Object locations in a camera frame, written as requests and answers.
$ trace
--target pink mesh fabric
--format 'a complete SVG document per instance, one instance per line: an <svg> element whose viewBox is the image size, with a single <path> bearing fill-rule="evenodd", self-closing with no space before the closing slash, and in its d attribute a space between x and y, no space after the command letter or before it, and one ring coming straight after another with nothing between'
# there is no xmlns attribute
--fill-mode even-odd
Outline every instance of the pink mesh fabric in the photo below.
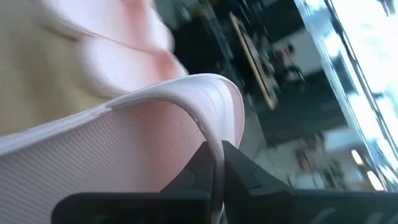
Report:
<svg viewBox="0 0 398 224"><path fill-rule="evenodd" d="M195 75L2 137L1 223L50 223L55 204L78 192L158 192L203 141L216 160L214 209L219 211L221 140L234 139L238 146L243 119L242 99L230 81ZM233 136L220 131L226 123L233 124Z"/></svg>

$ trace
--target glass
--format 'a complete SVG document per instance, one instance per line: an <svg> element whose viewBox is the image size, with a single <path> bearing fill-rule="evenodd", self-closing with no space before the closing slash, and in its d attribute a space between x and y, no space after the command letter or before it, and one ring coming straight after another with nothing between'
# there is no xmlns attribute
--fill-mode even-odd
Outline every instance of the glass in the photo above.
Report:
<svg viewBox="0 0 398 224"><path fill-rule="evenodd" d="M376 0L330 0L327 12L326 4L317 0L295 2L348 124L366 141L374 174L385 189L396 190L398 78L391 71L398 62L398 34L391 27L397 18L386 17ZM339 20L342 34L331 25L331 17ZM337 58L344 61L345 71L334 66ZM343 88L343 76L349 77L354 90Z"/></svg>

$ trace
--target black device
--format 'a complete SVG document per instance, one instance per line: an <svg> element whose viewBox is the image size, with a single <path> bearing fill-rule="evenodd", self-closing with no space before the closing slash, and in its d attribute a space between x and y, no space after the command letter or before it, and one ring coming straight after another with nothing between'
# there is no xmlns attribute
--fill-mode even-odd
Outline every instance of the black device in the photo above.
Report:
<svg viewBox="0 0 398 224"><path fill-rule="evenodd" d="M229 224L398 223L395 193L292 189L229 142L223 147ZM204 142L160 193L72 195L55 207L52 223L210 223L213 169Z"/></svg>

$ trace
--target pink mesh panel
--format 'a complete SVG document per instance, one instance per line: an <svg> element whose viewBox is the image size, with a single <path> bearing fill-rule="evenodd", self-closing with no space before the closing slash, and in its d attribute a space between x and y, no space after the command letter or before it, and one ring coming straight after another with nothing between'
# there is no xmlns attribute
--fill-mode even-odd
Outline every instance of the pink mesh panel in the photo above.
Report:
<svg viewBox="0 0 398 224"><path fill-rule="evenodd" d="M55 204L78 192L157 192L203 141L187 112L171 103L116 109L2 157L0 220L50 223Z"/></svg>

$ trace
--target wall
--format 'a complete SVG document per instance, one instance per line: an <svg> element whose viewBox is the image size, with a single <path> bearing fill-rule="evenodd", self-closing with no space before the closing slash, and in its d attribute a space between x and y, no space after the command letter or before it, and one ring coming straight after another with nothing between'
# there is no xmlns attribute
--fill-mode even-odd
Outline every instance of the wall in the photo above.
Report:
<svg viewBox="0 0 398 224"><path fill-rule="evenodd" d="M174 3L180 0L155 0L157 12L163 21L172 27L177 26L177 16L175 15Z"/></svg>
<svg viewBox="0 0 398 224"><path fill-rule="evenodd" d="M302 29L278 42L274 45L278 49L291 43L295 47L295 54L292 56L292 61L302 71L304 75L309 75L322 68L321 58L311 35Z"/></svg>
<svg viewBox="0 0 398 224"><path fill-rule="evenodd" d="M308 137L346 124L335 94L322 74L308 79L307 89L297 94L291 91L279 96L274 110L259 110L259 120L269 145Z"/></svg>
<svg viewBox="0 0 398 224"><path fill-rule="evenodd" d="M359 167L350 150L334 152L330 157L340 163L344 182L350 190L364 190L367 188L368 182L359 171Z"/></svg>
<svg viewBox="0 0 398 224"><path fill-rule="evenodd" d="M268 7L274 3L276 3L278 0L262 0L262 4L264 5L264 7Z"/></svg>
<svg viewBox="0 0 398 224"><path fill-rule="evenodd" d="M350 147L363 145L359 134L348 126L323 132L327 152L350 150Z"/></svg>
<svg viewBox="0 0 398 224"><path fill-rule="evenodd" d="M43 29L34 4L0 3L0 136L110 100L86 87L77 41Z"/></svg>
<svg viewBox="0 0 398 224"><path fill-rule="evenodd" d="M288 183L288 176L300 171L294 149L300 147L298 140L281 144L272 149L261 149L254 162L279 180Z"/></svg>
<svg viewBox="0 0 398 224"><path fill-rule="evenodd" d="M272 43L304 28L303 20L293 0L265 3L266 7L259 16Z"/></svg>

